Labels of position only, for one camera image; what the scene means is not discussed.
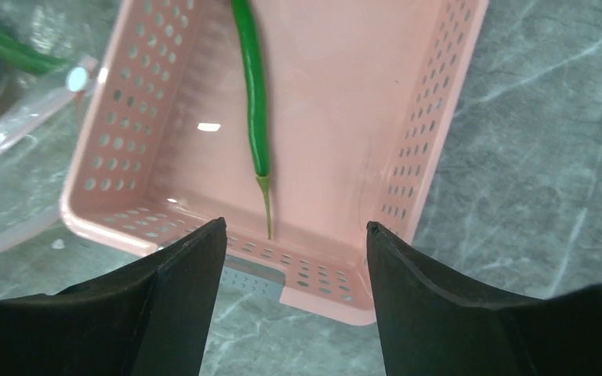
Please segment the clear zip top bag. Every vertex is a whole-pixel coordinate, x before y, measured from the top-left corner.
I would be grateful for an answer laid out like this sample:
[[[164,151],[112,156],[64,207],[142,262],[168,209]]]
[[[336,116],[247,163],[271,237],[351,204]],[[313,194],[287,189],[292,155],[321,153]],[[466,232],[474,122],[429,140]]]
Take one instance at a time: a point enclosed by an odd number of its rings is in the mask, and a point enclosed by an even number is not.
[[[69,64],[48,74],[35,75],[64,81],[39,96],[30,96],[0,116],[0,156],[70,102],[80,104],[92,90],[98,42],[86,19],[89,10],[81,1],[39,1],[31,7],[29,43],[4,29],[39,52],[65,59]]]

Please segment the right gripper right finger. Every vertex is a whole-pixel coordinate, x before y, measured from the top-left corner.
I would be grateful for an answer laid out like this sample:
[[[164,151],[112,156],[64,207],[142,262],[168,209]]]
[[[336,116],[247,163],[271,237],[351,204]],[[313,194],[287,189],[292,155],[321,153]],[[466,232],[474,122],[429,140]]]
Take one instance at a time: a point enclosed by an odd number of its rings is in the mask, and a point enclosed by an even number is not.
[[[602,284],[550,299],[468,277],[367,226],[388,375],[602,375]]]

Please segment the green fake bean pod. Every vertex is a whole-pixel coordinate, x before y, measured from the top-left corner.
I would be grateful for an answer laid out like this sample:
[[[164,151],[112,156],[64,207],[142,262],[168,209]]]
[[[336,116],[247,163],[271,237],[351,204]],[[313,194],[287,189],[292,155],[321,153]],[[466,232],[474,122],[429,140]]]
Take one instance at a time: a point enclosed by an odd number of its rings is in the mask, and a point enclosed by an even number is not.
[[[256,20],[248,1],[233,0],[232,15],[240,42],[247,99],[247,132],[256,181],[263,195],[267,238],[273,236],[270,210],[270,144],[268,100]]]

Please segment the green fake chili pepper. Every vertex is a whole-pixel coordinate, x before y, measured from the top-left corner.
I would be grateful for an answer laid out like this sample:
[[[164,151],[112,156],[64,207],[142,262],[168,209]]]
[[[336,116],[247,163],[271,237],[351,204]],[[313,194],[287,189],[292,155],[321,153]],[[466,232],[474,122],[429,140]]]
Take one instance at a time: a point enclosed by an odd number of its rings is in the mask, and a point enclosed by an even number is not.
[[[0,58],[16,69],[33,75],[48,74],[68,66],[68,61],[50,56],[14,38],[0,25]]]

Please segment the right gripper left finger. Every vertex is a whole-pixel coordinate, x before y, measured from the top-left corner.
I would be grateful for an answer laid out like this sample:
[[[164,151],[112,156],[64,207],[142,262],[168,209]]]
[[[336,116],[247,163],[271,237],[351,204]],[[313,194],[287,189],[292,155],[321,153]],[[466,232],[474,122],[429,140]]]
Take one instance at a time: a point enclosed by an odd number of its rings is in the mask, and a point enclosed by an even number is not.
[[[196,375],[227,250],[213,219],[55,295],[0,300],[0,375]]]

